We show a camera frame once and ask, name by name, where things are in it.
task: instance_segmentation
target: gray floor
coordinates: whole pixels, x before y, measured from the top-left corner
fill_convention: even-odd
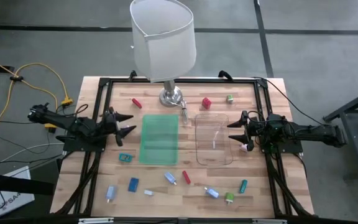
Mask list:
[[[186,0],[196,27],[257,28],[252,0]],[[58,1],[0,0],[0,23],[54,26],[130,27],[129,0]],[[358,30],[358,0],[260,0],[267,29]],[[267,35],[274,76],[284,78],[290,99],[320,119],[358,95],[358,35]],[[196,34],[197,61],[191,76],[216,76],[226,70],[234,77],[266,77],[258,34]],[[19,67],[42,62],[53,67],[76,99],[85,75],[128,75],[135,69],[129,32],[0,31],[0,63]],[[23,72],[26,80],[63,97],[58,80],[43,68]],[[0,111],[9,79],[0,74]],[[43,93],[20,83],[14,87],[5,120],[26,121],[34,104],[52,102]],[[297,123],[313,124],[296,110]],[[36,124],[0,124],[0,136],[24,146],[47,142]],[[358,181],[342,176],[358,169],[350,147],[336,149],[304,142],[308,183],[317,215],[358,221]],[[0,160],[21,150],[0,140]],[[60,153],[24,152],[17,160],[38,159]],[[0,174],[19,164],[1,164]]]

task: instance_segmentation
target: white lamp shade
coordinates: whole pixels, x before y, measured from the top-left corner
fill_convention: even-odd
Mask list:
[[[176,0],[133,0],[135,63],[151,82],[173,80],[193,68],[193,13]]]

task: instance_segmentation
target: red block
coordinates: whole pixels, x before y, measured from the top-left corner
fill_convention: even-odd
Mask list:
[[[205,109],[209,110],[209,107],[211,107],[212,102],[206,97],[203,99],[202,105]]]
[[[139,101],[137,101],[135,98],[132,99],[132,102],[140,109],[142,109],[142,105],[141,103],[139,103]]]
[[[185,180],[186,180],[187,184],[190,184],[191,181],[190,181],[189,175],[187,175],[186,171],[183,171],[182,174],[185,177]]]

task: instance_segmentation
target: butcher block tabletop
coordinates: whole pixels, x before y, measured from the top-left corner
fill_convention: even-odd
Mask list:
[[[100,77],[84,77],[78,97],[77,107],[88,104],[80,116],[92,117]],[[281,78],[270,78],[285,93]],[[181,121],[181,108],[167,108],[160,104],[159,93],[162,83],[115,83],[112,88],[110,106],[121,114],[134,115],[132,119],[120,125],[137,127],[118,147],[114,135],[108,137],[106,149],[102,153],[95,188],[92,216],[95,217],[205,217],[205,218],[270,218],[274,217],[272,198],[265,157],[258,145],[252,152],[239,150],[239,142],[230,139],[232,162],[227,165],[205,166],[196,160],[195,116],[198,114],[225,114],[229,123],[237,121],[242,110],[257,110],[254,87],[250,84],[236,83],[178,83],[187,102],[189,122]],[[271,84],[268,86],[273,113],[284,115],[291,120],[288,101]],[[265,99],[260,90],[265,110]],[[226,103],[226,96],[234,97],[233,104]],[[102,114],[106,90],[102,95],[99,114]],[[201,106],[207,97],[212,105],[209,110]],[[132,100],[141,104],[139,109]],[[142,118],[146,114],[177,114],[178,123],[178,162],[175,166],[155,166],[139,162],[139,148],[142,132]],[[243,134],[244,128],[230,128],[229,134]],[[119,160],[120,153],[133,155],[132,162]],[[74,152],[62,164],[58,178],[51,212],[56,212],[69,199],[78,186],[84,152]],[[292,154],[282,154],[288,188],[302,204],[313,213],[305,171],[299,158]],[[188,185],[182,175],[185,170],[190,177]],[[171,184],[164,173],[170,172],[177,180]],[[132,177],[139,179],[137,192],[128,192]],[[248,180],[244,194],[239,193],[242,180]],[[110,185],[117,186],[116,198],[107,203],[105,195]],[[205,194],[204,187],[219,192],[214,199]],[[88,187],[85,188],[83,206],[85,207]],[[282,193],[277,186],[280,208],[284,210]],[[153,196],[144,194],[144,190],[154,192]],[[225,202],[226,192],[234,194],[234,203]]]

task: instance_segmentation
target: green plastic tray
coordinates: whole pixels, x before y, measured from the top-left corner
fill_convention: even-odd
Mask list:
[[[144,115],[139,162],[175,165],[178,162],[178,115]]]

